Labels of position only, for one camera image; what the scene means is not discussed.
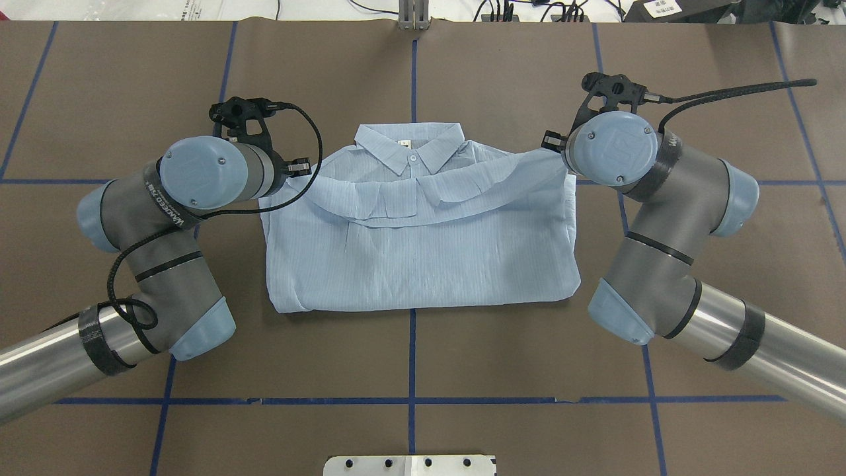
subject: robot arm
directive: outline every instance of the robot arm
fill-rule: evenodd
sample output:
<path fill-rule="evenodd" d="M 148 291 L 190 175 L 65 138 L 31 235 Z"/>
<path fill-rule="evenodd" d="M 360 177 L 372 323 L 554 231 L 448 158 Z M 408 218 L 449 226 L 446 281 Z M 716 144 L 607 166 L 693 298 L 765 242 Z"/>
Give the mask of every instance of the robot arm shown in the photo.
<path fill-rule="evenodd" d="M 547 132 L 544 147 L 575 173 L 643 203 L 591 317 L 638 345 L 654 335 L 678 342 L 846 423 L 846 351 L 689 274 L 709 235 L 735 233 L 754 212 L 755 179 L 617 110 L 659 98 L 625 76 L 593 73 L 583 87 L 590 94 L 569 138 Z M 598 112 L 586 110 L 594 95 L 609 97 Z"/>
<path fill-rule="evenodd" d="M 263 119 L 284 108 L 296 107 L 237 97 L 216 104 L 209 114 L 230 141 L 178 141 L 161 159 L 82 199 L 83 233 L 103 251 L 122 251 L 140 292 L 116 300 L 120 306 L 88 307 L 0 352 L 0 424 L 160 351 L 188 360 L 232 336 L 235 322 L 192 229 L 206 210 L 271 195 L 287 177 L 310 173 L 308 159 L 284 162 L 272 150 Z M 261 133 L 248 134 L 248 120 Z"/>

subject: folded shirt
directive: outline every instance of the folded shirt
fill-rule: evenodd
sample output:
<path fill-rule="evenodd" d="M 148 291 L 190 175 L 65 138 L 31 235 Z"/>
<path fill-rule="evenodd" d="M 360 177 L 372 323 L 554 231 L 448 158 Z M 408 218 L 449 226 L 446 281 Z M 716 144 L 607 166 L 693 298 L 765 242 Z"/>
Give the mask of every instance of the folded shirt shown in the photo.
<path fill-rule="evenodd" d="M 459 124 L 362 125 L 261 221 L 280 313 L 557 301 L 580 284 L 561 156 L 466 141 Z"/>

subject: blue tape grid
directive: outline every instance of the blue tape grid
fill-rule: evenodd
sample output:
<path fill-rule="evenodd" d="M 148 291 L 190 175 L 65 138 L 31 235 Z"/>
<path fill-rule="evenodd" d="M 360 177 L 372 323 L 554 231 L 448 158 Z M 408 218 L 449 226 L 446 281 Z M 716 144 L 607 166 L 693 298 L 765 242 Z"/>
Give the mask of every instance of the blue tape grid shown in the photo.
<path fill-rule="evenodd" d="M 7 179 L 4 177 L 8 168 L 9 161 L 12 157 L 15 143 L 18 138 L 20 129 L 24 123 L 27 109 L 30 106 L 30 101 L 36 90 L 38 80 L 41 77 L 44 64 L 47 60 L 50 47 L 56 35 L 58 22 L 53 22 L 44 50 L 41 54 L 36 72 L 30 83 L 30 89 L 27 91 L 26 99 L 21 108 L 18 121 L 15 124 L 12 137 L 9 141 L 3 162 L 0 164 L 0 185 L 98 185 L 105 183 L 105 179 Z M 229 37 L 228 53 L 226 63 L 223 70 L 223 78 L 221 83 L 219 101 L 225 99 L 226 86 L 228 82 L 229 69 L 232 61 L 232 52 L 237 34 L 238 24 L 233 22 L 232 30 Z M 777 55 L 779 69 L 781 70 L 783 80 L 789 80 L 787 70 L 784 65 L 782 49 L 778 40 L 775 25 L 770 23 L 770 31 L 772 34 L 773 47 Z M 596 53 L 596 65 L 599 71 L 602 67 L 602 48 L 599 39 L 599 30 L 596 24 L 592 25 L 592 32 L 594 38 L 594 47 Z M 412 41 L 411 45 L 411 122 L 417 121 L 417 40 Z M 808 153 L 808 159 L 811 167 L 814 170 L 815 180 L 759 180 L 758 183 L 762 186 L 779 186 L 779 185 L 811 185 L 817 186 L 823 197 L 826 205 L 826 211 L 829 222 L 832 226 L 833 234 L 837 240 L 838 248 L 846 264 L 846 246 L 843 244 L 843 236 L 840 232 L 838 222 L 834 216 L 832 205 L 829 200 L 826 188 L 828 186 L 844 186 L 846 180 L 824 180 L 821 177 L 819 164 L 816 161 L 816 156 L 810 146 L 807 131 L 805 129 L 805 122 L 802 119 L 799 106 L 795 100 L 793 91 L 787 89 L 788 99 L 793 107 L 794 115 L 796 117 L 799 131 L 805 143 L 805 150 Z M 596 185 L 590 180 L 578 180 L 578 185 Z M 628 231 L 628 217 L 625 212 L 623 196 L 618 195 L 620 219 L 623 231 Z M 199 233 L 199 228 L 195 231 L 195 236 Z M 276 398 L 276 397 L 252 397 L 252 398 L 172 398 L 171 391 L 173 388 L 173 377 L 176 370 L 176 360 L 171 357 L 170 365 L 168 366 L 168 374 L 165 380 L 165 389 L 162 398 L 123 398 L 123 397 L 68 397 L 56 402 L 57 405 L 155 405 L 161 408 L 159 424 L 157 429 L 156 443 L 154 445 L 153 455 L 150 465 L 150 475 L 157 473 L 158 461 L 162 451 L 162 444 L 164 440 L 164 431 L 167 424 L 168 409 L 171 406 L 186 406 L 186 405 L 306 405 L 306 406 L 333 406 L 333 405 L 405 405 L 409 409 L 409 454 L 416 453 L 415 447 L 415 406 L 416 405 L 619 405 L 619 404 L 648 404 L 651 409 L 653 432 L 656 442 L 656 456 L 659 463 L 659 470 L 662 476 L 667 474 L 667 464 L 664 456 L 661 423 L 658 415 L 658 404 L 677 404 L 677 403 L 737 403 L 737 402 L 783 402 L 781 396 L 775 395 L 735 395 L 735 396 L 658 396 L 655 392 L 655 385 L 652 378 L 652 369 L 648 346 L 642 347 L 642 357 L 645 369 L 646 387 L 648 390 L 647 396 L 587 396 L 578 401 L 561 401 L 554 397 L 418 397 L 416 395 L 416 310 L 409 310 L 409 396 L 408 397 L 344 397 L 344 398 Z"/>

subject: blue joint cap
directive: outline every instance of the blue joint cap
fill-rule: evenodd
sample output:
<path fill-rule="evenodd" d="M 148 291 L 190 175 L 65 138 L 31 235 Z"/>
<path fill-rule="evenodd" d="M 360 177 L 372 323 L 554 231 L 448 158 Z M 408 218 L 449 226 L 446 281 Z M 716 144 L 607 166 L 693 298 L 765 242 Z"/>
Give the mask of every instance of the blue joint cap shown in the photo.
<path fill-rule="evenodd" d="M 604 279 L 599 280 L 587 312 L 605 330 L 638 346 L 645 346 L 655 337 L 652 328 Z"/>
<path fill-rule="evenodd" d="M 76 224 L 80 226 L 82 234 L 91 240 L 97 249 L 107 253 L 120 251 L 106 237 L 101 214 L 103 194 L 112 182 L 114 180 L 109 180 L 108 183 L 100 185 L 93 192 L 83 196 L 80 204 L 76 206 Z"/>
<path fill-rule="evenodd" d="M 645 119 L 624 111 L 601 113 L 570 136 L 564 161 L 598 184 L 635 183 L 652 168 L 658 138 Z"/>
<path fill-rule="evenodd" d="M 761 190 L 755 177 L 737 169 L 732 164 L 722 160 L 728 171 L 728 202 L 726 213 L 715 230 L 714 236 L 731 236 L 740 230 L 743 223 L 751 218 L 755 207 L 758 206 L 758 196 Z"/>
<path fill-rule="evenodd" d="M 170 348 L 170 353 L 176 360 L 184 361 L 226 342 L 235 333 L 235 319 L 226 305 L 226 298 L 221 297 L 203 317 L 188 329 L 176 344 Z"/>
<path fill-rule="evenodd" d="M 247 162 L 238 148 L 218 137 L 190 137 L 165 152 L 162 186 L 188 208 L 212 210 L 234 202 L 247 184 Z"/>

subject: silver metal plate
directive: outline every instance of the silver metal plate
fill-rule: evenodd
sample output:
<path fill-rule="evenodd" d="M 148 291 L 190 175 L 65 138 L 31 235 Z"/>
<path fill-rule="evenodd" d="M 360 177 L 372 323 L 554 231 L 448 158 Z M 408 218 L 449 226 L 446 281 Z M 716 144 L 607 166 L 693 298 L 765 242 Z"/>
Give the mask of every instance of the silver metal plate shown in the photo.
<path fill-rule="evenodd" d="M 486 455 L 332 457 L 323 476 L 496 476 Z"/>

